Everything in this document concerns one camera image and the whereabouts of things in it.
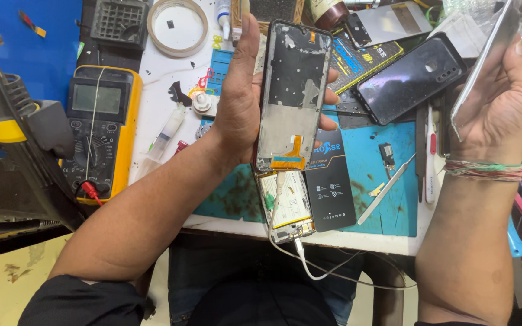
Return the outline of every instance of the black sleeve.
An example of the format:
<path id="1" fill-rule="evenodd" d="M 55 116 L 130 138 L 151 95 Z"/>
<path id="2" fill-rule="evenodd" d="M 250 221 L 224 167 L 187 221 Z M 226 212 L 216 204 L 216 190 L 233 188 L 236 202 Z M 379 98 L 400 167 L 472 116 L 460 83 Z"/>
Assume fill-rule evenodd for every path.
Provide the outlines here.
<path id="1" fill-rule="evenodd" d="M 47 280 L 34 294 L 18 326 L 140 325 L 144 299 L 127 282 L 88 284 L 62 275 Z"/>
<path id="2" fill-rule="evenodd" d="M 475 324 L 473 322 L 461 322 L 461 321 L 449 321 L 449 322 L 441 322 L 439 324 L 431 324 L 429 322 L 415 322 L 414 326 L 484 326 L 481 324 Z"/>

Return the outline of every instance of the brown bottle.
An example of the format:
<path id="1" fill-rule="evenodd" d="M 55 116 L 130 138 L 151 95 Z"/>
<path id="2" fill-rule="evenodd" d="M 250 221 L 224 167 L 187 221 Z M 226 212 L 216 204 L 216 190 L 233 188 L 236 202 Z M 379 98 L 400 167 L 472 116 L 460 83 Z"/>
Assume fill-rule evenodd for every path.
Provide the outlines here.
<path id="1" fill-rule="evenodd" d="M 344 23 L 350 15 L 342 0 L 306 0 L 305 5 L 311 10 L 315 26 L 325 31 Z"/>

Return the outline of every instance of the glue tube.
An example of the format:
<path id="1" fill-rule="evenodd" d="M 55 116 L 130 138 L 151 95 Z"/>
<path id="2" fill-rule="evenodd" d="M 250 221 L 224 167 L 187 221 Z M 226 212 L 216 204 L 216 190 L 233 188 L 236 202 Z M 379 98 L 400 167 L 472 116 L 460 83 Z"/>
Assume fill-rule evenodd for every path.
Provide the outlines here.
<path id="1" fill-rule="evenodd" d="M 231 24 L 228 20 L 228 12 L 231 11 L 231 0 L 216 0 L 214 2 L 214 15 L 217 22 L 223 27 L 223 38 L 228 40 Z"/>
<path id="2" fill-rule="evenodd" d="M 170 142 L 170 139 L 175 136 L 180 124 L 185 119 L 186 108 L 181 103 L 178 103 L 178 107 L 172 111 L 172 114 L 164 123 L 163 129 L 150 145 L 149 152 L 140 166 L 140 170 L 136 174 L 136 180 L 139 180 L 143 176 L 154 171 L 157 167 L 160 167 L 162 163 L 160 160 L 163 157 L 164 149 Z"/>

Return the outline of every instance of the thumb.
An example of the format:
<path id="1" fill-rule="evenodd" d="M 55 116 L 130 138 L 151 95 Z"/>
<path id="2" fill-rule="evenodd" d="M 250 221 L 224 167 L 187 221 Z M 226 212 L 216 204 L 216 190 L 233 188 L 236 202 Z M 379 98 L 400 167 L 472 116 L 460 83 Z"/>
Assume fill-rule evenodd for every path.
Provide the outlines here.
<path id="1" fill-rule="evenodd" d="M 503 68 L 509 77 L 511 89 L 522 91 L 522 41 L 515 37 L 503 58 Z"/>
<path id="2" fill-rule="evenodd" d="M 241 25 L 243 33 L 228 65 L 223 93 L 251 89 L 255 58 L 259 51 L 259 24 L 252 14 L 248 14 L 243 16 Z"/>

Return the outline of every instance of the yellow multimeter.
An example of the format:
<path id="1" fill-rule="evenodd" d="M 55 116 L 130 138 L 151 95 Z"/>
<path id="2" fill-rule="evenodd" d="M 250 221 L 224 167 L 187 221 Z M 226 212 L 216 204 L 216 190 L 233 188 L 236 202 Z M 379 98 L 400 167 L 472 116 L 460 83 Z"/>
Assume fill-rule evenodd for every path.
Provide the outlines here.
<path id="1" fill-rule="evenodd" d="M 80 186 L 85 180 L 103 203 L 126 188 L 141 92 L 142 79 L 129 69 L 80 66 L 74 72 L 66 115 L 76 150 L 60 166 L 80 203 L 97 205 Z"/>

